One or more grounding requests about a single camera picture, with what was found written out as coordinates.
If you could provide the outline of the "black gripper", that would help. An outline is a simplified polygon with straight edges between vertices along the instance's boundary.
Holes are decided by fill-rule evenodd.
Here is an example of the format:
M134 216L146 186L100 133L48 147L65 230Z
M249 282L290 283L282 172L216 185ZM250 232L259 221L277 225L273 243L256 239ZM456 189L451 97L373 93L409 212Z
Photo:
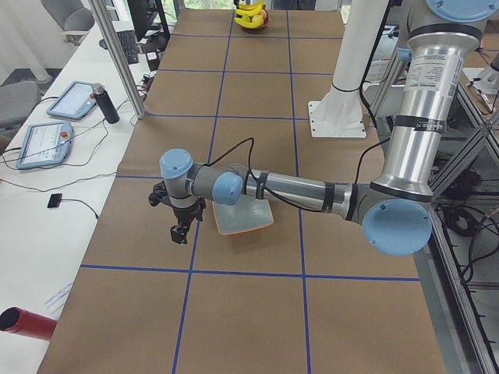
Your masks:
M196 197L195 202L185 208L173 207L177 218L177 225L170 228L171 239L174 243L187 244L187 235L194 220L203 220L203 211L206 209L204 198Z

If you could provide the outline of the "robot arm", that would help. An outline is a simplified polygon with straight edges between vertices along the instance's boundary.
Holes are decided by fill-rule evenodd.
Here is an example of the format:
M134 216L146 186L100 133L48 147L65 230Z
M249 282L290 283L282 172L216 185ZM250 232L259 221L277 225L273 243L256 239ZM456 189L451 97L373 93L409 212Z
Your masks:
M495 1L405 1L398 47L410 60L402 99L381 174L369 184L338 184L259 171L249 165L216 168L200 164L184 149L165 152L161 182L151 205L170 206L177 218L172 240L186 241L201 221L207 201L233 206L241 196L277 199L312 213L334 213L359 224L378 251L406 256L430 239L427 210L434 194L428 178L463 63L483 37Z

